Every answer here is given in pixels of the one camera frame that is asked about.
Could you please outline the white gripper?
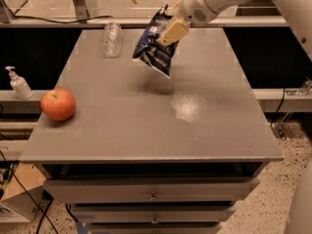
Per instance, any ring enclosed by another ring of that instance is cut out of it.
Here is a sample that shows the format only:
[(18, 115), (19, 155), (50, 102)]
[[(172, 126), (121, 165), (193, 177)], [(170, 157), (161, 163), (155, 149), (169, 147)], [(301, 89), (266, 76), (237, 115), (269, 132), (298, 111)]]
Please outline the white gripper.
[[(178, 11), (182, 18), (176, 18)], [(173, 17), (157, 39), (157, 42), (165, 47), (186, 36), (190, 23), (209, 23), (217, 17), (217, 13), (210, 8), (206, 0), (181, 0), (172, 6), (166, 4), (162, 14), (165, 17)]]

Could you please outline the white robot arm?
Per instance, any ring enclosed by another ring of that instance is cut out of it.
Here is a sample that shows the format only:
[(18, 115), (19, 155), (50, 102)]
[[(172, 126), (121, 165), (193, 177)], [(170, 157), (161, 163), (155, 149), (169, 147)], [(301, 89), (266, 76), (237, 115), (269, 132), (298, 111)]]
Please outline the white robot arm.
[[(186, 36), (190, 24), (208, 23), (225, 9), (252, 0), (179, 0), (172, 19), (157, 38), (169, 46)], [(312, 59), (312, 0), (271, 0), (286, 20), (306, 55)], [(292, 198), (284, 234), (312, 234), (312, 162), (308, 163)]]

